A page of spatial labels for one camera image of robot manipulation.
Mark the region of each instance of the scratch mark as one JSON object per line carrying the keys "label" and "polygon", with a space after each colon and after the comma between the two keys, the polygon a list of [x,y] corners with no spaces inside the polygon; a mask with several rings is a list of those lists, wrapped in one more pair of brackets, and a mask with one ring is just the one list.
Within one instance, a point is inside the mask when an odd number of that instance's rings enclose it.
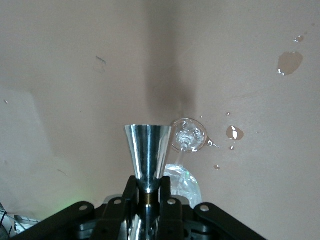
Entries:
{"label": "scratch mark", "polygon": [[57,169],[57,171],[59,171],[60,173],[63,173],[64,175],[66,175],[68,177],[68,175],[65,172],[61,171],[60,169]]}
{"label": "scratch mark", "polygon": [[107,65],[107,62],[105,60],[103,60],[102,58],[95,56],[96,59],[100,60],[101,62],[103,62],[105,65]]}

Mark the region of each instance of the white surface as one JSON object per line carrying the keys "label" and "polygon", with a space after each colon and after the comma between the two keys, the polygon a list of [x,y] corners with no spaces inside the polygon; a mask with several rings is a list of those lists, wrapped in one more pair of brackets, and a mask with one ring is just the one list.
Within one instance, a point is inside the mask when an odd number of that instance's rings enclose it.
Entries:
{"label": "white surface", "polygon": [[[125,124],[189,117],[221,147],[185,160],[204,201],[270,240],[319,239],[319,13],[317,0],[2,1],[0,202],[35,219],[99,206],[133,174]],[[294,51],[301,66],[281,76]]]}

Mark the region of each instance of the glass stem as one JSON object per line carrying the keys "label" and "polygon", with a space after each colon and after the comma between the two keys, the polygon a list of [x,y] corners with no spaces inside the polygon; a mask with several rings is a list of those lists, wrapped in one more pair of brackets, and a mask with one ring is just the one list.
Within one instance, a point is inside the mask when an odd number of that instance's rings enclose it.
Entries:
{"label": "glass stem", "polygon": [[182,167],[184,166],[184,156],[187,151],[187,148],[188,148],[188,144],[186,142],[183,142],[181,144],[181,149],[180,149],[178,158],[175,161],[175,165],[182,166]]}

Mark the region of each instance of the black cable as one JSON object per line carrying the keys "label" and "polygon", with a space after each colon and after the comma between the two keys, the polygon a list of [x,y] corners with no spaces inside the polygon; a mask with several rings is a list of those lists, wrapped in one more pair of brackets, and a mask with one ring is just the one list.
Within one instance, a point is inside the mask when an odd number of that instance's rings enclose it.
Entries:
{"label": "black cable", "polygon": [[9,231],[9,234],[8,234],[8,240],[10,239],[10,233],[11,233],[13,227],[14,226],[11,226],[11,228],[10,228],[10,231]]}
{"label": "black cable", "polygon": [[7,212],[5,211],[4,214],[3,214],[3,216],[2,216],[2,218],[1,218],[1,221],[0,221],[0,230],[1,230],[2,223],[3,223],[4,219],[5,219],[6,214],[7,214]]}

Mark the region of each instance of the metal jigger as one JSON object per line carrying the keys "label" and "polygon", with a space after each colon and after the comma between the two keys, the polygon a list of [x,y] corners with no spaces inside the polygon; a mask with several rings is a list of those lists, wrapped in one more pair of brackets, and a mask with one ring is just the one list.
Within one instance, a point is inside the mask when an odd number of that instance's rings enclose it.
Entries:
{"label": "metal jigger", "polygon": [[153,240],[160,211],[159,187],[164,174],[171,127],[126,125],[125,132],[139,188],[138,214],[130,239]]}

